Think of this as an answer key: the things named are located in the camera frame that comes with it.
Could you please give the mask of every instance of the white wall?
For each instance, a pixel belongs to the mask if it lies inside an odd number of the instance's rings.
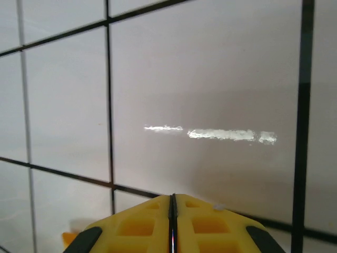
[[[157,2],[111,0],[110,15]],[[115,183],[291,223],[301,3],[194,0],[110,25]],[[1,5],[0,53],[19,46],[15,1]],[[334,234],[336,9],[316,0],[305,216]],[[30,43],[102,20],[104,2],[23,0],[23,15]],[[25,51],[34,164],[110,181],[105,40],[100,27]],[[0,117],[0,156],[27,162],[19,52],[0,57]],[[27,168],[1,162],[0,185],[0,245],[32,252]],[[39,171],[33,187],[39,253],[110,215],[108,188]],[[116,210],[145,200],[117,191]]]

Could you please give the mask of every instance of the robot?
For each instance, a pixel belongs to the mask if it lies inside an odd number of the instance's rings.
[[[259,222],[185,194],[63,233],[64,253],[285,253]]]

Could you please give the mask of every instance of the black rubber edge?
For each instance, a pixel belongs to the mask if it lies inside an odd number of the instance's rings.
[[[63,253],[89,253],[103,230],[93,227],[79,233]]]
[[[267,231],[255,226],[247,226],[246,230],[261,253],[285,253],[281,246]]]
[[[242,212],[237,212],[235,210],[230,210],[231,212],[235,212],[238,215],[242,215],[244,217],[250,218],[252,220],[256,220],[259,223],[261,223],[262,225],[264,225],[265,227],[269,227],[269,228],[273,228],[273,229],[278,229],[281,231],[285,231],[285,232],[291,232],[292,231],[292,226],[291,224],[285,223],[285,222],[281,222],[281,221],[277,221],[277,220],[271,220],[271,219],[266,219],[266,218],[262,218],[259,216],[254,216],[254,215],[249,215],[247,213],[242,213]]]

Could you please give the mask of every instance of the grid line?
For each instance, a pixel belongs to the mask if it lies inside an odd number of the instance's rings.
[[[101,181],[101,180],[97,180],[93,178],[87,178],[81,175],[72,174],[72,173],[68,173],[68,172],[64,172],[60,170],[55,170],[55,169],[51,169],[51,168],[44,167],[44,166],[38,166],[38,165],[30,164],[27,162],[16,161],[16,160],[5,158],[5,157],[0,157],[0,161],[9,162],[9,163],[16,164],[16,165],[21,165],[24,167],[48,172],[48,173],[59,175],[59,176],[66,177],[66,178],[72,178],[72,179],[76,179],[79,181],[96,184],[98,186],[104,186],[104,187],[109,187],[109,188],[112,187],[110,182],[105,182],[105,181]]]
[[[17,20],[19,43],[24,45],[24,22],[23,22],[23,8],[22,0],[16,1]],[[31,145],[31,124],[29,120],[29,99],[28,99],[28,84],[27,84],[27,64],[26,52],[20,51],[21,73],[22,73],[22,90],[23,90],[23,104],[24,104],[24,117],[25,117],[25,136],[26,136],[26,152],[28,164],[32,163],[32,145]],[[32,224],[32,239],[33,249],[37,253],[36,241],[36,220],[35,220],[35,205],[34,205],[34,181],[32,168],[28,167],[28,187],[29,187],[29,203],[31,210],[31,224]]]
[[[1,245],[0,245],[0,250],[2,250],[4,253],[11,253],[10,251],[8,251],[6,248],[4,248]]]
[[[139,8],[139,9],[136,9],[134,11],[127,12],[127,13],[120,14],[120,15],[116,15],[114,17],[109,17],[105,20],[101,20],[101,21],[98,21],[98,22],[95,22],[95,23],[92,23],[92,24],[80,26],[78,28],[68,30],[64,33],[59,33],[59,34],[56,34],[56,35],[53,35],[53,36],[50,36],[50,37],[46,37],[42,40],[31,42],[27,45],[23,44],[22,46],[18,46],[18,47],[15,47],[13,49],[10,49],[10,50],[0,52],[0,57],[5,56],[5,55],[9,55],[9,54],[13,54],[15,52],[23,51],[23,50],[26,50],[26,49],[29,49],[29,48],[32,48],[32,47],[41,46],[41,45],[44,45],[46,43],[53,42],[53,41],[56,41],[56,40],[60,40],[62,38],[66,38],[66,37],[76,35],[76,34],[79,34],[79,33],[83,33],[83,32],[86,32],[86,31],[89,31],[89,30],[92,30],[92,29],[95,29],[95,28],[99,28],[101,26],[107,26],[108,24],[113,24],[113,23],[116,23],[116,22],[127,20],[127,19],[130,19],[130,18],[139,16],[139,15],[143,15],[143,14],[146,14],[146,13],[149,13],[149,12],[157,11],[159,9],[163,9],[163,8],[166,8],[166,7],[170,7],[170,6],[180,4],[180,3],[184,3],[184,2],[188,2],[188,1],[192,1],[192,0],[166,0],[166,1],[163,1],[163,2],[160,2],[160,3],[157,3],[157,4],[153,4],[153,5],[150,5],[150,6],[143,7],[143,8]]]
[[[134,195],[143,196],[143,197],[147,197],[147,198],[150,198],[150,199],[153,199],[153,198],[156,198],[160,195],[163,195],[163,194],[143,191],[143,190],[140,190],[140,189],[135,189],[135,188],[127,187],[127,186],[121,186],[119,184],[115,184],[115,190],[132,193]]]
[[[291,252],[303,251],[315,0],[302,0]]]
[[[105,0],[105,18],[109,18],[109,1]],[[106,25],[105,34],[105,46],[106,46],[106,72],[107,72],[107,118],[108,118],[108,144],[109,144],[109,166],[110,166],[110,181],[114,184],[114,152],[113,152],[113,103],[112,103],[112,79],[111,79],[111,52],[110,52],[110,25]],[[115,191],[111,188],[111,214],[115,214]]]

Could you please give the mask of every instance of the white tile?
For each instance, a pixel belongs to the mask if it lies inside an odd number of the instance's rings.
[[[150,199],[143,196],[115,190],[115,211],[121,212],[148,200]]]
[[[151,4],[161,2],[160,0],[110,0],[110,16],[133,11]]]
[[[26,43],[104,18],[103,0],[23,0],[22,5]]]
[[[111,215],[110,189],[33,171],[38,252],[63,250],[61,234]]]
[[[0,8],[0,52],[19,46],[16,1],[2,0]]]
[[[113,24],[116,183],[290,222],[300,19],[196,0]]]
[[[0,161],[0,245],[33,253],[28,168]]]
[[[27,161],[20,54],[0,57],[0,156]]]
[[[282,247],[285,253],[291,253],[291,233],[267,228],[268,233]]]
[[[303,253],[336,253],[337,246],[326,242],[305,238],[303,242]]]
[[[317,1],[310,102],[305,225],[337,233],[337,11]]]
[[[104,28],[27,51],[32,160],[110,180]]]

